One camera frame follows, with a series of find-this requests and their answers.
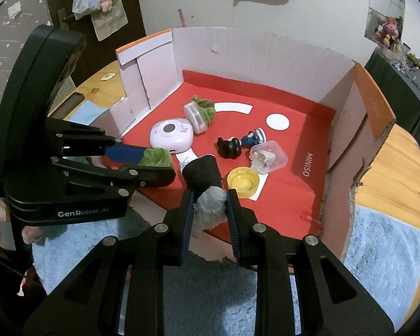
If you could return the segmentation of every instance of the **brown door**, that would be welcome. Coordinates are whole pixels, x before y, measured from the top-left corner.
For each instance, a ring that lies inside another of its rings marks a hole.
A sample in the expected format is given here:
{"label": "brown door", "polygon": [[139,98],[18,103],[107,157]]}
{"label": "brown door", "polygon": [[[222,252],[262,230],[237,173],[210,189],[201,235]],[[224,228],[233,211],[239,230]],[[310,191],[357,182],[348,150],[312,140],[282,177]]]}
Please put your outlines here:
{"label": "brown door", "polygon": [[102,41],[98,41],[95,35],[90,16],[75,20],[72,14],[73,0],[47,0],[47,2],[55,28],[62,27],[58,15],[61,16],[61,19],[62,16],[66,16],[63,29],[80,32],[87,38],[87,47],[72,73],[72,79],[76,86],[116,60],[116,48],[146,36],[138,0],[121,0],[128,23]]}

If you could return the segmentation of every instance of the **person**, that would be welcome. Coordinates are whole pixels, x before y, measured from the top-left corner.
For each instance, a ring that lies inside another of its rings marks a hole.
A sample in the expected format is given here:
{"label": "person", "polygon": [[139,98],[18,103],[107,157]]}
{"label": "person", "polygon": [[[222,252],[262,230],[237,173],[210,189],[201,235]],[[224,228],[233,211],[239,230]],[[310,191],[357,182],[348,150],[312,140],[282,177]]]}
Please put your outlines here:
{"label": "person", "polygon": [[[9,208],[0,198],[0,222],[9,222],[10,220]],[[41,227],[25,226],[21,235],[26,244],[31,244],[41,239],[43,230]],[[1,229],[0,249],[3,249],[3,253],[9,251]],[[27,277],[41,284],[34,268],[29,269]],[[22,287],[23,280],[23,274],[17,274],[0,260],[0,335],[21,335],[21,329],[26,319],[46,297],[43,287],[31,284],[31,281],[26,282],[26,286]],[[18,295],[21,287],[23,297]]]}

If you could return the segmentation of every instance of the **dark tablecloth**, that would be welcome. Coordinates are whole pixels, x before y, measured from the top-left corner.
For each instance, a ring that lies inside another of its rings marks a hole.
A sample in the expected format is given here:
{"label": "dark tablecloth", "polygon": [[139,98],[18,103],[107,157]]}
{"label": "dark tablecloth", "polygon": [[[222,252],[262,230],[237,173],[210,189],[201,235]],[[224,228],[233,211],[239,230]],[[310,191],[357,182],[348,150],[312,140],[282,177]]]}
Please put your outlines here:
{"label": "dark tablecloth", "polygon": [[374,51],[365,69],[389,102],[397,124],[409,132],[420,146],[420,89],[378,51]]}

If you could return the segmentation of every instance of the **wooden tabletop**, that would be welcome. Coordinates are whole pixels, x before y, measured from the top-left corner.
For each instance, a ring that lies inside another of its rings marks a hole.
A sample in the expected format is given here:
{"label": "wooden tabletop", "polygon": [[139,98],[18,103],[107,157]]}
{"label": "wooden tabletop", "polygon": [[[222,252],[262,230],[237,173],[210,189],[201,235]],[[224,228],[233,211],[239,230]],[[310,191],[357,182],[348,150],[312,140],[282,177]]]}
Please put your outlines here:
{"label": "wooden tabletop", "polygon": [[[101,81],[107,73],[115,73],[115,77]],[[104,108],[125,97],[117,62],[94,74],[76,91]],[[371,167],[361,180],[356,203],[420,229],[420,148],[415,139],[395,125]],[[419,303],[420,281],[407,317]]]}

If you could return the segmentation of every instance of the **cardboard box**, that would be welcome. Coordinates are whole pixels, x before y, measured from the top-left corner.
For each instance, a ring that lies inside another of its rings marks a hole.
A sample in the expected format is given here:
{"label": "cardboard box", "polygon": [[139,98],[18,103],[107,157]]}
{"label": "cardboard box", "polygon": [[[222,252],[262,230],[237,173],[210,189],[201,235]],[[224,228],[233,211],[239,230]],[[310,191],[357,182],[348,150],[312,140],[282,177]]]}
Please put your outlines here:
{"label": "cardboard box", "polygon": [[[117,50],[127,98],[98,117],[93,126],[123,142],[149,146],[158,121],[184,117],[194,94],[217,103],[215,122],[195,136],[186,155],[215,153],[218,136],[242,137],[262,127],[289,157],[288,165],[262,176],[256,196],[241,200],[260,222],[282,235],[319,235],[339,258],[347,251],[354,197],[390,132],[395,116],[367,71],[329,49],[271,33],[229,28],[180,28],[160,32]],[[270,114],[289,119],[274,130]],[[221,159],[223,176],[249,165],[243,154]],[[131,206],[151,224],[178,206],[185,187],[178,170],[169,187],[141,189]],[[199,239],[190,250],[208,260],[233,258],[227,224]]]}

